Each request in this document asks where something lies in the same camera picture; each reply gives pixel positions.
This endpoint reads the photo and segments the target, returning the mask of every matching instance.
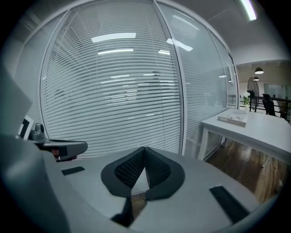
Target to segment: black lamp shade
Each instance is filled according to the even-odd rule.
[[[255,74],[256,75],[260,75],[260,74],[262,74],[262,73],[264,73],[264,71],[263,71],[263,69],[262,68],[256,68],[256,70],[255,70]]]

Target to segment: book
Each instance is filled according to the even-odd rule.
[[[247,118],[248,114],[245,114],[243,111],[237,111],[228,115],[221,114],[218,116],[217,120],[241,127],[246,127]]]

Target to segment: vase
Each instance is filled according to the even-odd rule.
[[[250,111],[250,105],[245,104],[245,114],[248,114]]]

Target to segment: floor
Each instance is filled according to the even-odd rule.
[[[277,194],[284,184],[290,167],[285,163],[268,158],[249,146],[230,141],[219,148],[206,162],[220,169],[248,188],[260,203]]]

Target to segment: window blinds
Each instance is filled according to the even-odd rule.
[[[226,109],[226,80],[221,58],[206,27],[179,11],[159,3],[175,37],[186,82],[187,133],[185,156],[197,157],[203,127],[201,121]],[[209,135],[207,151],[221,137]]]
[[[177,71],[152,5],[86,4],[61,27],[42,69],[49,137],[86,141],[79,157],[138,146],[178,153]]]

